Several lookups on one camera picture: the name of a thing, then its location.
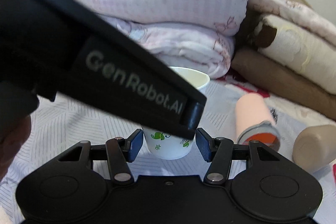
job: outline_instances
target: bed sheet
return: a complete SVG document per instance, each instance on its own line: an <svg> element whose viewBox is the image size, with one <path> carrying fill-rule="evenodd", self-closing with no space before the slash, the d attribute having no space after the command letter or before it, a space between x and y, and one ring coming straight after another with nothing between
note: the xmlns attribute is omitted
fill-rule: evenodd
<svg viewBox="0 0 336 224"><path fill-rule="evenodd" d="M235 104L244 93L249 91L258 90L251 85L239 83L230 76L220 81L211 81L205 91L208 102L199 126L213 137L224 136L234 140ZM306 117L295 116L293 114L301 112L304 108L275 96L267 97L267 93L263 94L266 97L266 103L272 109L282 136L279 152L290 159L294 140L306 128L306 124L319 124L327 120L323 121L322 118L314 120L310 114ZM98 111L61 94L58 94L54 103L41 99L39 109L32 114L31 136L0 183L0 204L9 219L13 223L20 223L23 220L14 194L18 182L24 176L81 140L90 140L93 145L103 144L115 136L126 138L137 128L139 125L135 123ZM140 174L200 175L202 178L209 163L203 161L196 145L193 145L187 156L169 161L152 156L144 142L137 159L129 166L135 178ZM230 178L244 169L243 161L234 161ZM105 162L95 162L94 170L105 178L109 177ZM326 166L314 175L324 191L324 198L315 215L315 220L320 224L332 224L336 219L336 196L330 166ZM1 224L6 223L5 221L7 221L5 217L0 218Z"/></svg>

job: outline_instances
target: beige cylinder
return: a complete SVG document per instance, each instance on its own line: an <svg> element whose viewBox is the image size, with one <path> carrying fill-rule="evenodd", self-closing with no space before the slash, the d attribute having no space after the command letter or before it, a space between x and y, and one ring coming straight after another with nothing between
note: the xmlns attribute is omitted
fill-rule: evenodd
<svg viewBox="0 0 336 224"><path fill-rule="evenodd" d="M275 126L275 121L264 98L257 93L249 93L242 96L236 104L236 136L237 138L246 129L269 121Z"/></svg>
<svg viewBox="0 0 336 224"><path fill-rule="evenodd" d="M308 173L314 173L336 159L336 127L308 127L296 138L293 161Z"/></svg>

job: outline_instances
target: white paper cup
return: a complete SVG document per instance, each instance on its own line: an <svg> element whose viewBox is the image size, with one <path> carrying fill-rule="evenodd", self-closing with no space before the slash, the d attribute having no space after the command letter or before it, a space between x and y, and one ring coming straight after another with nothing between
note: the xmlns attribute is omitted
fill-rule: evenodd
<svg viewBox="0 0 336 224"><path fill-rule="evenodd" d="M198 70L182 67L170 68L202 93L210 82L210 77ZM176 160L184 157L190 152L194 142L144 126L142 129L149 151L164 160Z"/></svg>

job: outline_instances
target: black robotic gripper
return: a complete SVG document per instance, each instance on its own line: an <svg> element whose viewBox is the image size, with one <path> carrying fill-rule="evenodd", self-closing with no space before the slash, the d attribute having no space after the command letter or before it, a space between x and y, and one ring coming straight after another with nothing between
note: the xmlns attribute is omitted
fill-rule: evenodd
<svg viewBox="0 0 336 224"><path fill-rule="evenodd" d="M316 223L322 200L318 181L258 141L237 145L196 130L196 144L212 162L199 176L139 176L127 162L142 147L143 132L105 145L81 141L25 177L16 200L26 220L37 223ZM110 180L92 170L107 160ZM232 160L246 170L228 180Z"/></svg>

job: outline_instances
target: cup rim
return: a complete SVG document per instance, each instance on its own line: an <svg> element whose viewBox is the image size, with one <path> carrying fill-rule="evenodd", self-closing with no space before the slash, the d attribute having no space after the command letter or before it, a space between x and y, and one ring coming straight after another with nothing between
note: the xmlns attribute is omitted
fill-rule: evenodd
<svg viewBox="0 0 336 224"><path fill-rule="evenodd" d="M185 68L185 67L177 67L177 66L169 66L169 68L181 68L181 69L184 69L184 70L191 70L191 71L195 71L195 72L197 72L197 73L200 73L200 74L206 76L207 81L206 81L203 85L197 87L197 88L196 88L197 90L201 90L202 88L204 88L204 87L205 87L207 84L209 84L209 82L210 82L210 77L209 77L209 75L207 75L206 73L201 72L201 71L199 71L199 70L196 70L196 69L190 69L190 68Z"/></svg>

